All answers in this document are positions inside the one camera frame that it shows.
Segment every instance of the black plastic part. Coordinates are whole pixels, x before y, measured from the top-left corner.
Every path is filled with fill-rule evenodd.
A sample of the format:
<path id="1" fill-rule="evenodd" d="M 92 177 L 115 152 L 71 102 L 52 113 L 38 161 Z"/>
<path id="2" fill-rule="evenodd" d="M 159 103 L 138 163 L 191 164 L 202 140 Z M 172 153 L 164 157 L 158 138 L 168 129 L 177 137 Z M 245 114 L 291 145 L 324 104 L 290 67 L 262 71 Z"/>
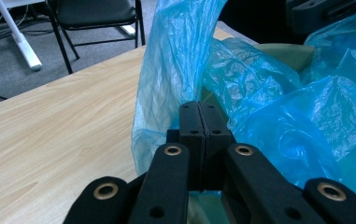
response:
<path id="1" fill-rule="evenodd" d="M 224 123 L 221 112 L 214 105 L 205 103 L 199 105 L 206 135 L 204 188 L 219 190 L 224 180 L 221 158 L 225 154 L 225 149 L 233 143 L 234 138 Z"/>
<path id="2" fill-rule="evenodd" d="M 231 224 L 250 224 L 250 210 L 229 175 L 224 180 L 221 203 Z"/>
<path id="3" fill-rule="evenodd" d="M 325 178 L 292 185 L 259 149 L 237 144 L 212 105 L 183 105 L 166 141 L 129 184 L 93 181 L 64 223 L 186 223 L 189 189 L 222 190 L 230 223 L 356 223 L 354 192 Z"/>
<path id="4" fill-rule="evenodd" d="M 190 150 L 189 190 L 203 186 L 203 167 L 206 134 L 198 103 L 188 102 L 179 109 L 180 131 L 178 142 Z"/>
<path id="5" fill-rule="evenodd" d="M 96 190 L 104 184 L 117 187 L 104 186 L 102 189 Z M 94 196 L 96 191 L 100 196 L 107 196 L 113 190 L 115 195 L 109 199 L 99 200 Z M 96 179 L 82 191 L 73 203 L 64 223 L 121 223 L 120 218 L 127 196 L 128 185 L 125 181 L 110 176 Z"/>
<path id="6" fill-rule="evenodd" d="M 326 178 L 306 182 L 304 197 L 328 223 L 356 223 L 356 194 Z"/>
<path id="7" fill-rule="evenodd" d="M 285 20 L 286 0 L 228 0 L 220 21 L 262 43 L 303 44 L 306 36 L 296 35 Z"/>
<path id="8" fill-rule="evenodd" d="M 288 0 L 286 13 L 294 32 L 308 35 L 356 13 L 356 0 Z"/>
<path id="9" fill-rule="evenodd" d="M 224 164 L 250 210 L 250 223 L 324 223 L 256 147 L 232 144 Z"/>
<path id="10" fill-rule="evenodd" d="M 128 223 L 185 223 L 190 152 L 165 144 L 153 157 Z"/>

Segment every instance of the table surface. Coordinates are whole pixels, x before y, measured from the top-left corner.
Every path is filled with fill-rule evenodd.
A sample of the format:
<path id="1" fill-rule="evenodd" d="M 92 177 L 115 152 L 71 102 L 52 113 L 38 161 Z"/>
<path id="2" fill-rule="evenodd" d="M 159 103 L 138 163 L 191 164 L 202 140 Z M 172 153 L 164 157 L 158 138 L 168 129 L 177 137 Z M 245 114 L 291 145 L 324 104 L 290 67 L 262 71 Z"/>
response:
<path id="1" fill-rule="evenodd" d="M 62 223 L 94 179 L 136 178 L 131 129 L 144 52 L 0 103 L 0 223 Z"/>

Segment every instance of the blue plastic bag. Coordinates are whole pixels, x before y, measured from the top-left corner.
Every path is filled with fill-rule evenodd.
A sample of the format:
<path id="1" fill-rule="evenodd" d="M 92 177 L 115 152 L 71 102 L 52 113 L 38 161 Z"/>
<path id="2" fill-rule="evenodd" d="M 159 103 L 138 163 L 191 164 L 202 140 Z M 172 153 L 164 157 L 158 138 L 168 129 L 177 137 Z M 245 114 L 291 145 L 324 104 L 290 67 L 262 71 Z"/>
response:
<path id="1" fill-rule="evenodd" d="M 318 30 L 307 38 L 305 45 L 316 51 L 311 66 L 302 73 L 303 84 L 334 76 L 347 51 L 356 50 L 356 14 Z M 349 71 L 345 73 L 346 77 L 353 76 Z"/>
<path id="2" fill-rule="evenodd" d="M 132 152 L 148 171 L 180 105 L 199 100 L 209 45 L 225 0 L 158 1 L 136 96 Z"/>
<path id="3" fill-rule="evenodd" d="M 315 177 L 356 192 L 356 85 L 326 77 L 251 114 L 239 141 L 253 144 L 293 184 Z"/>
<path id="4" fill-rule="evenodd" d="M 284 91 L 296 79 L 275 72 L 294 77 L 289 69 L 276 70 L 279 62 L 263 55 L 252 59 L 253 49 L 236 42 L 214 45 L 223 46 L 213 47 L 205 85 L 236 140 L 258 147 L 290 182 L 303 187 L 323 176 L 356 192 L 356 15 L 316 34 L 307 41 L 320 46 L 314 73 L 305 73 L 315 76 L 303 88 Z"/>
<path id="5" fill-rule="evenodd" d="M 211 52 L 204 86 L 223 105 L 230 128 L 239 126 L 260 107 L 301 87 L 296 71 L 244 40 L 214 39 Z"/>

